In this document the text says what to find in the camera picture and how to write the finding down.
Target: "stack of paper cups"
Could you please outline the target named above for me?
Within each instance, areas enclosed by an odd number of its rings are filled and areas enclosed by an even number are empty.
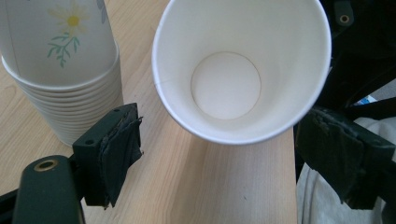
[[[0,0],[2,62],[71,146],[123,104],[120,53],[103,0]]]

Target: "white cloth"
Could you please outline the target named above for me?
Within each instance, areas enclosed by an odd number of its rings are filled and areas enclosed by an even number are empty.
[[[396,145],[396,118],[360,118],[355,122]],[[297,182],[297,206],[299,224],[381,224],[384,202],[378,198],[373,210],[350,209],[326,180],[305,164]]]

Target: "daisy print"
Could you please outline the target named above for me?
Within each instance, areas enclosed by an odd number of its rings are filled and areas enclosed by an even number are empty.
[[[56,60],[60,62],[60,66],[64,68],[66,59],[71,58],[70,51],[77,53],[79,46],[78,37],[87,32],[84,21],[90,18],[87,13],[86,6],[81,6],[75,0],[71,1],[70,8],[61,7],[48,9],[48,13],[57,20],[59,26],[59,35],[53,37],[49,43],[50,49],[48,58],[56,55]]]

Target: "wooden table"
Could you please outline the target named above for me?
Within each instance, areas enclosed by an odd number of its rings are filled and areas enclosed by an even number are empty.
[[[125,103],[137,102],[144,157],[114,208],[83,205],[87,223],[295,223],[292,131],[227,147],[183,130],[167,114],[151,76],[151,48],[167,0],[106,0],[120,45]],[[70,156],[0,65],[0,194],[48,155]]]

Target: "yellow flower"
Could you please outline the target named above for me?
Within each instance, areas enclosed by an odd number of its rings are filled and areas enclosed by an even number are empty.
[[[71,1],[71,8],[57,5],[56,9],[50,8],[48,13],[59,20],[58,25],[61,26],[61,32],[69,33],[69,38],[87,31],[87,27],[82,24],[82,21],[90,18],[87,7],[79,6],[74,0]]]

